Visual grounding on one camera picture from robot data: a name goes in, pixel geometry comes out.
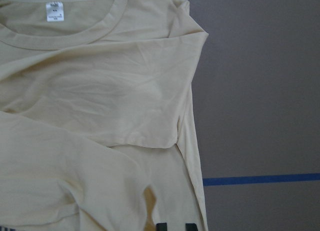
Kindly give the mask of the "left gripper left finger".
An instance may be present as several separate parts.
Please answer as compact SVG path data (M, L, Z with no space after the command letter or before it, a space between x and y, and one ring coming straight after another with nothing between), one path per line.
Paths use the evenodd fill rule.
M168 224L166 222L157 223L156 231L168 231Z

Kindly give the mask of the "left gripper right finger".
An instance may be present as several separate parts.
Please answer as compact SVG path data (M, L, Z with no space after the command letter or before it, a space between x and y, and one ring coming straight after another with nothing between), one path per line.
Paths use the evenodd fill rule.
M196 223L186 223L185 224L186 231L198 231L198 227Z

